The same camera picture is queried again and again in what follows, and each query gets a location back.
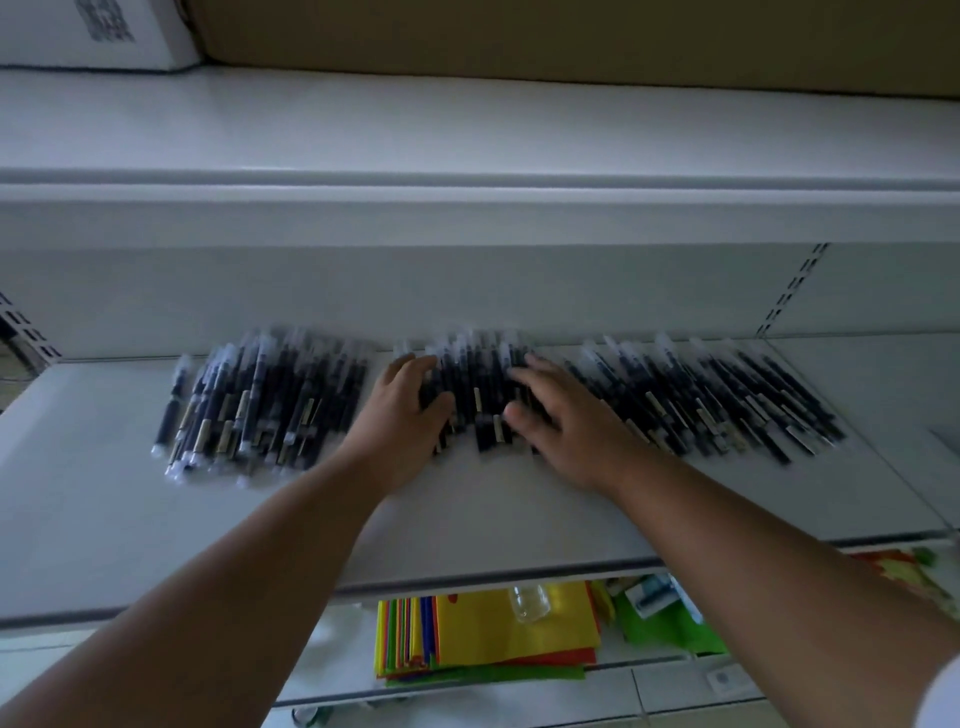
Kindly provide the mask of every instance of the cardboard box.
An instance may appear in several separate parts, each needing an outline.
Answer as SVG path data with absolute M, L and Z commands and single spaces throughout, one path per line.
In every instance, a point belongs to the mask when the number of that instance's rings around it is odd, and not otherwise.
M 0 65 L 176 71 L 201 59 L 176 0 L 0 3 Z
M 186 0 L 236 65 L 960 96 L 956 0 Z

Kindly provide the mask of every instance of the white box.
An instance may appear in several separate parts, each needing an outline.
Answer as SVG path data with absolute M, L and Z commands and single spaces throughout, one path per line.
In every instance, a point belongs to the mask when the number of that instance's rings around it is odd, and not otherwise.
M 175 71 L 200 60 L 176 0 L 0 2 L 0 65 Z

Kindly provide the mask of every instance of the hand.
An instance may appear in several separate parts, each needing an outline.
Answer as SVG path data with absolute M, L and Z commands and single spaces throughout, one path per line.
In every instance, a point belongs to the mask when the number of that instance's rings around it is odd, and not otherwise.
M 553 362 L 527 354 L 530 369 L 512 369 L 553 419 L 554 426 L 518 401 L 504 410 L 510 427 L 577 485 L 613 497 L 625 473 L 650 450 L 573 376 Z
M 443 392 L 420 411 L 423 375 L 436 356 L 407 354 L 384 370 L 335 457 L 362 468 L 387 495 L 411 480 L 430 460 L 440 431 L 453 414 L 453 395 Z

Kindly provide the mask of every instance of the pile of pens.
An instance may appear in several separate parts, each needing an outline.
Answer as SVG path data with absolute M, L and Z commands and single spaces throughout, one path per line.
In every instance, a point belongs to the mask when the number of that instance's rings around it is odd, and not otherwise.
M 730 340 L 708 347 L 691 338 L 681 351 L 665 334 L 646 345 L 604 342 L 609 353 L 587 341 L 563 366 L 651 447 L 680 457 L 759 449 L 789 465 L 793 450 L 814 456 L 846 437 L 835 415 L 760 346 L 747 352 Z M 464 332 L 425 347 L 437 367 L 424 376 L 420 407 L 443 391 L 456 401 L 435 454 L 471 428 L 480 452 L 519 446 L 503 419 L 512 400 L 550 422 L 533 392 L 509 375 L 526 366 L 531 350 L 515 331 Z M 404 342 L 394 356 L 409 351 Z M 190 389 L 183 356 L 153 454 L 167 458 L 176 480 L 234 472 L 245 485 L 258 468 L 309 469 L 324 442 L 353 422 L 372 355 L 369 346 L 299 328 L 254 332 L 211 352 Z
M 253 332 L 211 352 L 189 390 L 182 356 L 152 453 L 176 480 L 233 471 L 243 486 L 263 466 L 307 470 L 353 422 L 371 355 L 301 328 Z
M 665 334 L 653 347 L 604 339 L 612 361 L 585 342 L 580 366 L 564 364 L 649 445 L 681 457 L 758 448 L 789 465 L 781 443 L 814 456 L 846 438 L 836 417 L 759 347 L 750 354 L 728 339 L 708 349 L 691 338 L 683 356 Z
M 404 342 L 394 347 L 395 356 L 410 351 Z M 508 376 L 513 367 L 524 367 L 530 347 L 521 344 L 514 331 L 499 334 L 461 333 L 442 337 L 425 348 L 437 357 L 437 368 L 426 374 L 420 388 L 420 406 L 426 408 L 441 392 L 452 392 L 456 410 L 440 433 L 435 454 L 449 448 L 451 438 L 471 426 L 477 449 L 487 452 L 497 446 L 511 446 L 514 433 L 503 419 L 503 409 L 520 400 L 547 417 L 543 405 L 529 388 Z
M 709 349 L 694 338 L 683 355 L 665 334 L 646 346 L 609 336 L 604 340 L 608 358 L 587 341 L 580 361 L 565 359 L 564 366 L 652 447 L 680 457 L 761 449 L 789 465 L 791 448 L 814 456 L 846 437 L 835 415 L 764 349 L 744 352 L 730 340 Z M 511 400 L 522 401 L 549 422 L 533 392 L 509 377 L 511 368 L 526 366 L 530 350 L 515 332 L 462 333 L 426 347 L 426 353 L 437 356 L 438 366 L 420 388 L 420 406 L 428 406 L 442 391 L 452 392 L 456 400 L 435 454 L 470 425 L 480 452 L 512 445 L 514 433 L 502 418 Z M 408 351 L 400 344 L 394 354 Z

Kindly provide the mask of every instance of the colorful folder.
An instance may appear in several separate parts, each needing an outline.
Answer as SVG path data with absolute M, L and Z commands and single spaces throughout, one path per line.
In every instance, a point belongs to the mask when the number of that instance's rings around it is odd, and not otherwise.
M 380 602 L 374 672 L 390 682 L 582 679 L 599 627 L 584 582 L 544 587 L 550 613 L 516 619 L 507 590 Z

